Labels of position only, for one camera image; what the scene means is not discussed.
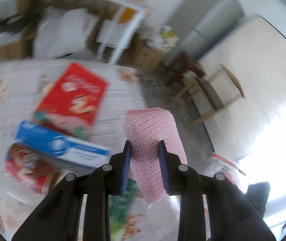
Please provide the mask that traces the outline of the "white sack under shelf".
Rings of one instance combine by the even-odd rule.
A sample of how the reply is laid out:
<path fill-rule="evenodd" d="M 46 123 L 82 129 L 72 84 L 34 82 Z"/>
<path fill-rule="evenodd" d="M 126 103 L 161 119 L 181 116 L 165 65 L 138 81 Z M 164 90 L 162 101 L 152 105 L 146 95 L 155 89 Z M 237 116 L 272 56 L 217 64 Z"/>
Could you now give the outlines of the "white sack under shelf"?
<path fill-rule="evenodd" d="M 73 10 L 46 7 L 33 41 L 32 56 L 55 59 L 84 50 L 99 17 L 86 8 Z"/>

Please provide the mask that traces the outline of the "white shelf table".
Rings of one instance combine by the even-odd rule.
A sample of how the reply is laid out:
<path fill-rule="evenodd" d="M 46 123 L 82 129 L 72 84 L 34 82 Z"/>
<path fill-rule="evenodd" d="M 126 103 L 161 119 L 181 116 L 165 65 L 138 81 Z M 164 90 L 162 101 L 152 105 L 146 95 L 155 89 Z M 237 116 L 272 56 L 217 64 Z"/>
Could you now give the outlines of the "white shelf table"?
<path fill-rule="evenodd" d="M 151 11 L 140 0 L 0 0 L 0 61 L 77 54 L 117 63 Z"/>

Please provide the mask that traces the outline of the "dark wooden stool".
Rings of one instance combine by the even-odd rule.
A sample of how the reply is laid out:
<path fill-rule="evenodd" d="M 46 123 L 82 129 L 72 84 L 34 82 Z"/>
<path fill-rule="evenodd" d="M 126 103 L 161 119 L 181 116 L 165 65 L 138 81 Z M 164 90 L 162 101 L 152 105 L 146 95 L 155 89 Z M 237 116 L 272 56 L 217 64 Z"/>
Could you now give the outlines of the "dark wooden stool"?
<path fill-rule="evenodd" d="M 173 70 L 173 67 L 176 65 L 180 66 L 180 69 L 176 72 L 176 74 L 166 82 L 165 86 L 169 87 L 174 82 L 178 81 L 182 78 L 183 74 L 191 71 L 195 75 L 197 75 L 200 78 L 203 78 L 205 76 L 205 71 L 199 61 L 189 55 L 186 51 L 182 51 L 174 61 L 172 61 L 170 67 L 167 67 L 166 70 L 163 72 L 163 74 L 167 74 L 170 70 Z"/>

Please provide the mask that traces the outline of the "red instant noodle cup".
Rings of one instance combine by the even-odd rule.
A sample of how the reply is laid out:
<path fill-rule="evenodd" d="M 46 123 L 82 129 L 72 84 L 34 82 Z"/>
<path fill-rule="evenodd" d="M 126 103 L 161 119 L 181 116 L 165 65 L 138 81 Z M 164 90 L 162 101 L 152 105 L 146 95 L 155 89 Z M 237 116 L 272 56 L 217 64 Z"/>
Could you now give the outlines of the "red instant noodle cup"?
<path fill-rule="evenodd" d="M 5 169 L 14 179 L 41 195 L 47 195 L 61 177 L 61 172 L 38 153 L 18 143 L 8 150 Z"/>

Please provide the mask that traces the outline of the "wooden chair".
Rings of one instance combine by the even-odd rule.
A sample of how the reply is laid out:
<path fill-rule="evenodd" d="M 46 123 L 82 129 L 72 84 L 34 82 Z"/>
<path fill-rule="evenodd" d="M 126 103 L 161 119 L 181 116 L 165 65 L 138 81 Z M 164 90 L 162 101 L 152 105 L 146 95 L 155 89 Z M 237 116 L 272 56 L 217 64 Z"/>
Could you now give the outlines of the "wooden chair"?
<path fill-rule="evenodd" d="M 194 78 L 185 87 L 183 87 L 183 89 L 178 94 L 176 94 L 172 98 L 171 101 L 173 102 L 174 100 L 183 96 L 187 91 L 195 90 L 195 92 L 191 94 L 190 97 L 193 98 L 195 95 L 200 93 L 206 99 L 210 107 L 209 111 L 207 111 L 204 115 L 202 115 L 198 119 L 195 119 L 195 121 L 193 121 L 189 125 L 186 125 L 185 127 L 190 127 L 195 124 L 204 123 L 204 121 L 211 119 L 217 113 L 225 110 L 226 108 L 234 104 L 236 101 L 246 98 L 242 85 L 240 84 L 236 76 L 223 64 L 220 63 L 219 66 L 220 66 L 220 69 L 218 69 L 212 76 L 210 76 L 207 79 L 199 78 L 199 77 Z M 222 101 L 218 92 L 211 85 L 211 82 L 219 78 L 219 76 L 221 75 L 226 75 L 229 78 L 229 80 L 232 82 L 234 87 L 236 87 L 236 89 L 238 90 L 238 93 L 235 96 L 232 96 L 226 102 Z"/>

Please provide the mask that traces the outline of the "pink mesh foam net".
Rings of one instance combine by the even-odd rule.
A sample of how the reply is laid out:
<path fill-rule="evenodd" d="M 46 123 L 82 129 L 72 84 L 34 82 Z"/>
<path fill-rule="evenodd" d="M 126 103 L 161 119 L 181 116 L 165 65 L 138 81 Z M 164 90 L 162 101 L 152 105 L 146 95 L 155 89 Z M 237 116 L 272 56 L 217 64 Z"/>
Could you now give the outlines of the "pink mesh foam net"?
<path fill-rule="evenodd" d="M 160 141 L 181 163 L 187 158 L 172 113 L 162 108 L 132 109 L 123 113 L 123 130 L 131 144 L 130 169 L 149 208 L 165 195 L 158 158 Z"/>

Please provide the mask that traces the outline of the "red snack bag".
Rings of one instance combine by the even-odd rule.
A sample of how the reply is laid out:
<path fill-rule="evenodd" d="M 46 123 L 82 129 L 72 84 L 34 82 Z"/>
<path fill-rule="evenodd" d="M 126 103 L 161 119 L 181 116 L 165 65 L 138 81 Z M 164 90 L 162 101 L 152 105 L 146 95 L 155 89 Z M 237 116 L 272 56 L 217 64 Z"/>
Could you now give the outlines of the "red snack bag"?
<path fill-rule="evenodd" d="M 108 86 L 104 78 L 74 62 L 51 85 L 34 111 L 34 120 L 48 128 L 85 139 Z"/>

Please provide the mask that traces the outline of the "black bag under shelf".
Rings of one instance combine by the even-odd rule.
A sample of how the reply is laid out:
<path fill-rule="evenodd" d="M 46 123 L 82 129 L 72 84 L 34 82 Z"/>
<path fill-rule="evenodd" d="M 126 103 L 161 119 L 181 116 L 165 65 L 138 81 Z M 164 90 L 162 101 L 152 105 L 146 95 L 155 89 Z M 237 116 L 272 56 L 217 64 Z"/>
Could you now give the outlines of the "black bag under shelf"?
<path fill-rule="evenodd" d="M 0 61 L 31 57 L 37 24 L 22 16 L 0 20 Z"/>

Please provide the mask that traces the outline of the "blue white toothpaste box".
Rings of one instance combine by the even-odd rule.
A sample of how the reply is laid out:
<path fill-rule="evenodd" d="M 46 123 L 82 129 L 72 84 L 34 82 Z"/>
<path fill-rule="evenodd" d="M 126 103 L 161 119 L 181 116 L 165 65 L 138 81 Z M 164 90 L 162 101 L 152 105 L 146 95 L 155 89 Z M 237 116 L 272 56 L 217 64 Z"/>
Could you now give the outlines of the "blue white toothpaste box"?
<path fill-rule="evenodd" d="M 49 130 L 30 121 L 22 121 L 15 139 L 39 153 L 75 165 L 97 168 L 110 160 L 107 147 Z"/>

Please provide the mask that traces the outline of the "cardboard box on floor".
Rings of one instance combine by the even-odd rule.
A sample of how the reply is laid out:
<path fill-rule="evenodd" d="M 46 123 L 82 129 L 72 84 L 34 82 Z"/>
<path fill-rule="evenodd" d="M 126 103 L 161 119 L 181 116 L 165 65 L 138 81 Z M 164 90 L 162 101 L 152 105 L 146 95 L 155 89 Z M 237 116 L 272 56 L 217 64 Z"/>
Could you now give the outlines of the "cardboard box on floor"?
<path fill-rule="evenodd" d="M 154 70 L 164 57 L 161 52 L 148 47 L 140 38 L 134 38 L 132 40 L 129 55 L 133 67 L 147 71 Z"/>

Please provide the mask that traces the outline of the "yellow plastic bag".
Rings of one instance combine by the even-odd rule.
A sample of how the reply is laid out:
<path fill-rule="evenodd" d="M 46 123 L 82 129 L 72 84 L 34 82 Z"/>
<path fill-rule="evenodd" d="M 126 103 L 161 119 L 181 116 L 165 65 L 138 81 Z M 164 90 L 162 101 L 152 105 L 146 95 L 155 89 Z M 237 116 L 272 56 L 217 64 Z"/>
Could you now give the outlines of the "yellow plastic bag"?
<path fill-rule="evenodd" d="M 120 18 L 118 19 L 118 23 L 127 23 L 129 22 L 134 15 L 136 14 L 136 10 L 126 7 L 122 13 L 122 15 L 120 16 Z"/>

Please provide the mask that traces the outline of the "grey refrigerator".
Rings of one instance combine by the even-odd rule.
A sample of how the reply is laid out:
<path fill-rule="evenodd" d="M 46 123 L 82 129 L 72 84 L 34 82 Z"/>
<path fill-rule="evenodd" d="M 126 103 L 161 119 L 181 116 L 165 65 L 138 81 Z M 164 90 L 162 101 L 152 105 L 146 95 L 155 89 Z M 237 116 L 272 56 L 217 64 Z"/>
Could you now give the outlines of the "grey refrigerator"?
<path fill-rule="evenodd" d="M 239 0 L 185 0 L 166 22 L 179 41 L 165 55 L 162 64 L 170 66 L 183 51 L 200 58 L 236 27 L 243 16 Z"/>

